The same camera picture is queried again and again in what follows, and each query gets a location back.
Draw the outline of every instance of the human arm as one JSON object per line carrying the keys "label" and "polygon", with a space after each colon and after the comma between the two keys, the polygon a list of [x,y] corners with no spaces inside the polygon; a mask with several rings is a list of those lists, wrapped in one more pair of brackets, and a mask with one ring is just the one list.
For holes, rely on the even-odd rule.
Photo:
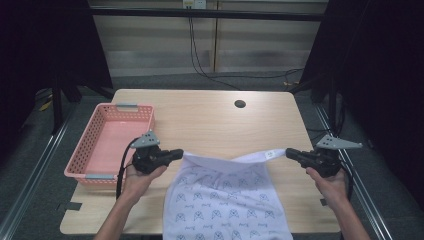
{"label": "human arm", "polygon": [[318,190],[324,196],[328,206],[336,215],[343,237],[346,240],[370,239],[364,226],[356,215],[346,196],[345,172],[341,169],[335,176],[322,178],[313,168],[306,172],[315,181]]}
{"label": "human arm", "polygon": [[144,175],[138,172],[134,166],[127,166],[124,190],[94,239],[119,239],[132,207],[147,191],[152,181],[162,175],[166,169],[166,166],[161,166],[151,174]]}

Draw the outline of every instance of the white cloth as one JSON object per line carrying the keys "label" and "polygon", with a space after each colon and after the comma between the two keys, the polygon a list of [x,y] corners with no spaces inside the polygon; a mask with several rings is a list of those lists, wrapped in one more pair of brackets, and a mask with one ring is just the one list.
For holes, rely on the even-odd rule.
{"label": "white cloth", "polygon": [[293,237],[265,162],[274,149],[231,161],[184,153],[165,198],[166,240],[246,240]]}

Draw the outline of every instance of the basket handle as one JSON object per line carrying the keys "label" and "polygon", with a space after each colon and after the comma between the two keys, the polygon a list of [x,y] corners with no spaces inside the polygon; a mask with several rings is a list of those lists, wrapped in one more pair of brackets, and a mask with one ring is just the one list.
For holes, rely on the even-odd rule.
{"label": "basket handle", "polygon": [[138,108],[138,105],[137,105],[137,103],[117,103],[116,107]]}
{"label": "basket handle", "polygon": [[111,174],[86,174],[85,179],[91,180],[114,180],[115,175]]}

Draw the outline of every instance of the table top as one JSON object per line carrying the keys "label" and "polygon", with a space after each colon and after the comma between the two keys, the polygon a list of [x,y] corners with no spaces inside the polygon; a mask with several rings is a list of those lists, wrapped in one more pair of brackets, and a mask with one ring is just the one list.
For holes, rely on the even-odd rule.
{"label": "table top", "polygon": [[[236,107],[237,100],[244,101],[245,107]],[[153,105],[154,132],[164,150],[181,148],[197,155],[233,159],[269,149],[312,149],[290,93],[122,89],[112,102]],[[131,211],[125,233],[162,233],[165,193],[180,164],[172,162],[151,184]],[[339,231],[333,212],[321,205],[322,195],[305,169],[286,157],[267,166],[292,233]],[[78,184],[71,202],[82,206],[79,211],[66,212],[62,233],[95,234],[115,202],[115,192]]]}

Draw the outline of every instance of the human hand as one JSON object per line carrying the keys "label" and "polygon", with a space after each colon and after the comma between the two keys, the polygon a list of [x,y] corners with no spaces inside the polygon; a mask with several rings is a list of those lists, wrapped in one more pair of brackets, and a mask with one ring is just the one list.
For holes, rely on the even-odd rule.
{"label": "human hand", "polygon": [[137,171],[132,164],[127,165],[124,190],[120,198],[125,198],[129,204],[135,205],[147,191],[152,181],[160,177],[166,169],[166,166],[161,166],[149,175],[146,175]]}
{"label": "human hand", "polygon": [[344,201],[347,200],[346,196],[346,183],[345,183],[345,171],[340,171],[332,177],[322,178],[319,173],[311,168],[306,168],[306,173],[315,181],[315,186],[324,196],[328,206],[335,210]]}

